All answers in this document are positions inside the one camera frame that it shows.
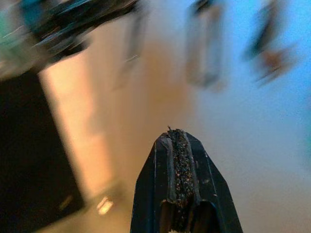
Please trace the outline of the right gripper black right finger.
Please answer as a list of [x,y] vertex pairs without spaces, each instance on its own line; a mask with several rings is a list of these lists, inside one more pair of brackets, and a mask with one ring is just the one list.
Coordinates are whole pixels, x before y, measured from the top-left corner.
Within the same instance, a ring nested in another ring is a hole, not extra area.
[[179,233],[243,233],[227,182],[202,143],[171,130],[176,202],[171,230]]

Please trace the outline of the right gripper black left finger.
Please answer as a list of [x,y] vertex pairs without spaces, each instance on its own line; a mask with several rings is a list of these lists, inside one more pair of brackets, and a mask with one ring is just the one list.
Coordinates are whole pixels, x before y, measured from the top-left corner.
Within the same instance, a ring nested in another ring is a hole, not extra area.
[[161,134],[137,178],[130,233],[181,233],[175,189],[173,144]]

